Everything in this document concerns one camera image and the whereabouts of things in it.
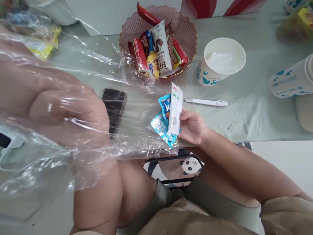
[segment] panda print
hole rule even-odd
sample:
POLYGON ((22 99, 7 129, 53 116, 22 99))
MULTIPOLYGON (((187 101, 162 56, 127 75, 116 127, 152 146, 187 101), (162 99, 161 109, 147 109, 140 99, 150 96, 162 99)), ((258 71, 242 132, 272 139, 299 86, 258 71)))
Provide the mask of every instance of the panda print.
POLYGON ((198 171, 202 171, 199 161, 194 157, 186 158, 181 161, 180 164, 182 165, 184 175, 195 174, 198 171))

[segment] hand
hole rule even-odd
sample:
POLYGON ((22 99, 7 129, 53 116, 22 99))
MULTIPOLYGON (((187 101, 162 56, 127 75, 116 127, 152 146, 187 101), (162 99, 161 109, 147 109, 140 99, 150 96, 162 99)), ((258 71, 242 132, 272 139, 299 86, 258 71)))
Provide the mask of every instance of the hand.
POLYGON ((109 143, 106 107, 90 87, 20 42, 1 39, 0 52, 0 110, 63 146, 109 143))
POLYGON ((180 116, 180 128, 178 137, 195 145, 200 145, 209 133, 204 119, 198 113, 187 111, 184 107, 180 116))

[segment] blue snack package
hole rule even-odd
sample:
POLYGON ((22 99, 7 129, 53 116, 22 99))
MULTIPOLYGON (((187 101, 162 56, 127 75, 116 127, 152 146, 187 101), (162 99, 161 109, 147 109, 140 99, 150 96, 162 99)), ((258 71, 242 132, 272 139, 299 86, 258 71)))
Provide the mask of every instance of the blue snack package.
POLYGON ((166 114, 170 112, 170 105, 171 105, 171 94, 166 96, 162 96, 159 98, 159 103, 162 108, 162 114, 166 123, 166 126, 169 127, 169 119, 166 117, 166 114))
POLYGON ((177 135, 167 133, 168 127, 165 123, 162 111, 160 111, 151 121, 153 129, 161 136, 161 138, 172 148, 177 135))
POLYGON ((153 46, 154 46, 153 36, 148 30, 146 30, 146 37, 147 37, 148 44, 149 44, 149 54, 150 54, 150 51, 155 52, 155 50, 153 49, 153 46))

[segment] gold rim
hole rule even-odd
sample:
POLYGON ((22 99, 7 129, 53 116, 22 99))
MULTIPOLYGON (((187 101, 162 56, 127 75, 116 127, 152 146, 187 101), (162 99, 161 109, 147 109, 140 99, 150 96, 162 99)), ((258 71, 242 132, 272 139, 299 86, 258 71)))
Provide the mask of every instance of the gold rim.
MULTIPOLYGON (((191 19, 190 19, 189 16, 184 16, 184 15, 183 15, 182 13, 180 13, 180 12, 179 12, 179 14, 182 15, 182 17, 186 17, 186 18, 188 17, 189 21, 191 22, 191 19)), ((178 74, 182 73, 185 69, 187 69, 187 68, 190 66, 190 64, 192 63, 193 59, 196 57, 196 54, 197 54, 197 40, 198 40, 198 37, 197 37, 197 30, 196 30, 195 24, 194 24, 193 22, 191 22, 191 23, 192 23, 192 25, 193 25, 193 27, 194 27, 194 29, 195 29, 195 31, 196 31, 196 51, 195 51, 195 54, 194 54, 192 60, 188 63, 187 67, 183 68, 183 70, 181 70, 180 72, 175 73, 175 74, 173 74, 173 75, 171 75, 171 76, 163 77, 163 78, 156 78, 156 77, 154 77, 155 79, 164 79, 164 78, 171 78, 171 77, 177 76, 178 74)), ((121 34, 122 34, 122 32, 120 33, 120 39, 118 40, 118 42, 119 42, 120 49, 122 50, 122 48, 121 48, 121 34)), ((145 77, 147 77, 147 78, 150 78, 150 77, 147 76, 146 74, 141 73, 141 72, 139 72, 136 68, 132 67, 131 64, 128 64, 128 65, 129 65, 133 70, 135 70, 136 72, 142 74, 143 76, 145 76, 145 77)))

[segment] paper cup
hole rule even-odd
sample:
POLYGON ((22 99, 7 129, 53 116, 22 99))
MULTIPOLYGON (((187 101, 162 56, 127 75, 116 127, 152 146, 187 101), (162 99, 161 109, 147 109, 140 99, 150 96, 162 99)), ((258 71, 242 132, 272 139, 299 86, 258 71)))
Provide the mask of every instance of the paper cup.
POLYGON ((284 4, 284 9, 287 13, 292 13, 299 5, 302 6, 305 1, 303 0, 287 0, 284 4))
POLYGON ((246 63, 242 46, 230 38, 216 38, 204 49, 196 71, 196 79, 203 86, 213 86, 240 71, 246 63))
POLYGON ((269 79, 269 89, 277 97, 313 93, 313 54, 269 79))

